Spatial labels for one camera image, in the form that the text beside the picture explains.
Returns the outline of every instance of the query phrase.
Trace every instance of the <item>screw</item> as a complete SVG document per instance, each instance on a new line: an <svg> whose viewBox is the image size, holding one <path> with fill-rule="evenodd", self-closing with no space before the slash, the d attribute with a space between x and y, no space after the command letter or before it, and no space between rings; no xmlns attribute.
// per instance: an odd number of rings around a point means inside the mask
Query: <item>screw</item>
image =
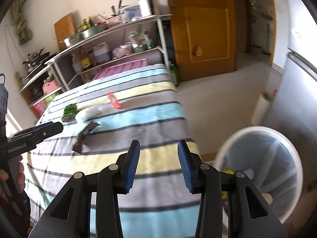
<svg viewBox="0 0 317 238"><path fill-rule="evenodd" d="M112 164L112 165L110 165L109 166L109 169L110 170L117 170L119 167L118 167L118 165L116 165L116 164Z"/></svg>
<svg viewBox="0 0 317 238"><path fill-rule="evenodd" d="M239 177L239 178L243 178L245 176L244 172L242 171L237 171L236 175Z"/></svg>
<svg viewBox="0 0 317 238"><path fill-rule="evenodd" d="M204 169L204 170L207 170L207 169L209 169L209 165L206 164L206 163L203 163L203 164L200 165L200 168Z"/></svg>
<svg viewBox="0 0 317 238"><path fill-rule="evenodd" d="M76 172L75 174L74 174L74 178L75 179L79 179L79 178L81 178L82 177L82 173L81 172Z"/></svg>

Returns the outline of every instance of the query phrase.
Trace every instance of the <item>human hand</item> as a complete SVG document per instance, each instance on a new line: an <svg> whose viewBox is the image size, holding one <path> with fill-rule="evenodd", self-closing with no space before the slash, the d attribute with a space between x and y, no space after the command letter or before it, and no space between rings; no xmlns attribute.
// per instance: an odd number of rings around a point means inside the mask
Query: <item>human hand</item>
<svg viewBox="0 0 317 238"><path fill-rule="evenodd" d="M23 159L23 156L20 155L19 160L21 161ZM24 190L25 189L25 175L24 175L24 166L23 164L20 162L18 165L18 171L19 171L19 176L18 176L18 186L19 189ZM9 176L7 174L7 172L5 172L4 170L0 169L0 180L2 181L6 181L8 180ZM0 191L0 196L6 198L5 193L3 190Z"/></svg>

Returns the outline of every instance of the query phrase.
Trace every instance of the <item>striped tablecloth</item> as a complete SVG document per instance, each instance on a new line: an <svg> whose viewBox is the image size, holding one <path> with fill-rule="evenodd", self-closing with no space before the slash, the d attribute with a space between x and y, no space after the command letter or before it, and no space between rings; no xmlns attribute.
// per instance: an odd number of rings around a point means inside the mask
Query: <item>striped tablecloth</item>
<svg viewBox="0 0 317 238"><path fill-rule="evenodd" d="M164 65L130 70L65 92L50 103L38 124L59 121L71 103L79 108L108 103L109 92L122 109L107 104L106 113L93 118L100 126L87 138L81 155L71 150L83 128L75 120L27 154L26 192L32 221L40 218L75 172L88 175L101 171L127 152L135 139L141 153L134 185L128 195L118 196L124 237L193 237L200 195L190 194L185 187L177 143L185 139L192 152L198 151ZM95 200L93 194L91 236L95 236Z"/></svg>

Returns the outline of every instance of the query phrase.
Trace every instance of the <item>white paper roll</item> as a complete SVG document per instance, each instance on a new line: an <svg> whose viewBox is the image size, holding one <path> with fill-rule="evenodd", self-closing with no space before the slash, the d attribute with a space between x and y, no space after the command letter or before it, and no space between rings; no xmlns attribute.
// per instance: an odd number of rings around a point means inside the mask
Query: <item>white paper roll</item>
<svg viewBox="0 0 317 238"><path fill-rule="evenodd" d="M254 126L258 126L261 123L263 117L265 116L268 109L270 108L273 100L274 100L274 96L272 94L265 91L262 91L260 93L259 100L256 104L256 108L251 118L251 123Z"/></svg>

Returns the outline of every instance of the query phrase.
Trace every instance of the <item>blue stripe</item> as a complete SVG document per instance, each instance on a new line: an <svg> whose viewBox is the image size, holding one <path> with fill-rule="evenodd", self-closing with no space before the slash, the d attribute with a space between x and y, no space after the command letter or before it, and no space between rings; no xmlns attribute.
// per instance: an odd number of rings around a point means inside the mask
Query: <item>blue stripe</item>
<svg viewBox="0 0 317 238"><path fill-rule="evenodd" d="M100 124L100 126L96 127L94 132L115 130L131 125L145 124L179 117L185 118L183 107L178 103L168 103L94 119L94 122ZM62 133L46 140L77 136L86 125L87 122L77 122L76 124L66 125L64 126Z"/></svg>
<svg viewBox="0 0 317 238"><path fill-rule="evenodd" d="M26 192L30 199L47 208L53 197L28 183ZM159 212L120 212L125 238L183 238L195 235L199 205ZM90 232L96 233L96 210L91 209Z"/></svg>
<svg viewBox="0 0 317 238"><path fill-rule="evenodd" d="M134 73L134 74L131 74L131 75L128 75L128 76L124 76L124 77L121 77L121 78L118 78L118 79L114 79L114 80L111 80L111 81L106 81L106 82L105 82L104 79L94 80L94 81L90 82L87 85L86 88L84 88L83 90L79 91L79 94L76 92L76 93L70 94L70 95L68 95L68 96L66 96L64 98L61 98L59 100L53 100L51 102L52 105L50 106L50 108L52 108L52 107L54 107L54 106L56 106L58 104L61 104L61 103L65 102L65 101L77 98L79 96L82 96L82 95L85 95L85 94L88 94L88 93L91 93L91 92L95 92L95 91L101 90L101 89L104 89L104 88L108 88L110 86L114 86L114 85L118 85L118 84L121 84L121 83L129 82L129 81L136 80L136 79L139 79L139 78L155 76L155 75L159 75L159 74L167 74L167 70L159 68L159 69L149 70L149 71L145 71L145 72L137 72L137 73Z"/></svg>

